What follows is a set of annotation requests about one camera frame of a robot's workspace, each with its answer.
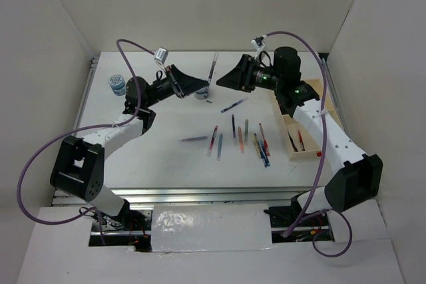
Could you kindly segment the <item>blue clear-cap pen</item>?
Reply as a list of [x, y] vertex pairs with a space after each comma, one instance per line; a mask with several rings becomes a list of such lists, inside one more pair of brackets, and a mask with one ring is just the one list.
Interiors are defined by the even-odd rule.
[[220, 113], [223, 114], [223, 113], [225, 113], [225, 112], [227, 112], [227, 111], [235, 108], [236, 106], [242, 104], [243, 102], [245, 102], [247, 100], [248, 100], [248, 98], [242, 98], [242, 99], [240, 99], [240, 100], [238, 100], [236, 102], [233, 102], [230, 106], [227, 106], [226, 108], [223, 108], [222, 110], [220, 110]]

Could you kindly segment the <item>black clear-cap pen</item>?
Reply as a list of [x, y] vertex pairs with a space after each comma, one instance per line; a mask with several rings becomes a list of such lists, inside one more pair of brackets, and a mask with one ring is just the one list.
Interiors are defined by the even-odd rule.
[[210, 83], [211, 83], [211, 80], [212, 80], [212, 76], [214, 74], [214, 69], [216, 67], [218, 56], [219, 56], [219, 52], [215, 52], [213, 60], [212, 60], [212, 65], [210, 67], [209, 75], [208, 75], [208, 80], [207, 80], [208, 81], [208, 85], [206, 86], [206, 89], [204, 91], [204, 96], [203, 96], [204, 98], [207, 98], [207, 96], [208, 96], [208, 92], [209, 92], [209, 89], [210, 89]]

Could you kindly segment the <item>violet clear-cap pen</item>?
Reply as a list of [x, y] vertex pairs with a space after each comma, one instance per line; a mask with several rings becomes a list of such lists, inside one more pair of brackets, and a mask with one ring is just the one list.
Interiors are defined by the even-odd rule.
[[233, 142], [236, 145], [236, 126], [235, 126], [235, 116], [232, 114], [232, 136]]

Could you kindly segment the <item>magenta clear-cap pen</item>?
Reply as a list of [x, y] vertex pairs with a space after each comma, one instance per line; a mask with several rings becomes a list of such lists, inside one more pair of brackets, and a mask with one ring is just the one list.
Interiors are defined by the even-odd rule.
[[218, 131], [218, 125], [215, 125], [214, 131], [212, 133], [212, 137], [210, 139], [210, 144], [209, 144], [209, 147], [208, 147], [208, 151], [207, 151], [207, 156], [208, 157], [210, 157], [212, 155], [212, 150], [213, 150], [213, 147], [214, 147], [214, 142], [215, 142], [215, 139], [216, 139], [217, 131]]

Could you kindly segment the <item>light blue clear pen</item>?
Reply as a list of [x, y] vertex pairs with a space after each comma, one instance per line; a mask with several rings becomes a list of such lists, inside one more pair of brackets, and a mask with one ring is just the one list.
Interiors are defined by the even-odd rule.
[[219, 141], [218, 141], [218, 150], [217, 150], [217, 161], [220, 161], [221, 159], [223, 138], [224, 138], [223, 133], [220, 133]]

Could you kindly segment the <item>red clear-cap pen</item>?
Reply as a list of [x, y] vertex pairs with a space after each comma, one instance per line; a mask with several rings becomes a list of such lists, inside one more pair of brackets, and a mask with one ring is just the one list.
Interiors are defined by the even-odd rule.
[[302, 138], [302, 133], [300, 132], [300, 130], [298, 130], [297, 132], [298, 132], [298, 138], [299, 138], [299, 142], [300, 142], [301, 151], [305, 151], [306, 149], [305, 149], [305, 146], [304, 146], [304, 141], [303, 141], [303, 138]]

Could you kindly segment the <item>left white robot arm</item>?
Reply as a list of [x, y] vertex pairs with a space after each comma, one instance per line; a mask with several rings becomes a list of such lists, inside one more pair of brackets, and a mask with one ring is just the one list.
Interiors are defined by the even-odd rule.
[[207, 85], [207, 80], [184, 74], [175, 65], [158, 71], [152, 84], [140, 76], [131, 78], [126, 83], [124, 110], [116, 123], [81, 138], [64, 138], [50, 184], [96, 207], [117, 230], [142, 220], [143, 215], [132, 210], [126, 199], [105, 186], [105, 160], [150, 129], [156, 117], [151, 106], [172, 95], [184, 98]]

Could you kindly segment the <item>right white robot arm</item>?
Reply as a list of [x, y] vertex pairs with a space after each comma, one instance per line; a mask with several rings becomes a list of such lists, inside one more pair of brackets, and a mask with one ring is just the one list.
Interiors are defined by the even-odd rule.
[[376, 154], [368, 155], [349, 138], [322, 106], [321, 95], [302, 80], [300, 67], [297, 50], [280, 47], [274, 51], [272, 66], [263, 67], [254, 57], [243, 55], [216, 84], [244, 92], [257, 87], [272, 90], [282, 111], [302, 125], [321, 146], [333, 178], [324, 187], [292, 199], [292, 221], [306, 225], [314, 212], [330, 209], [344, 212], [374, 198], [379, 191], [383, 162]]

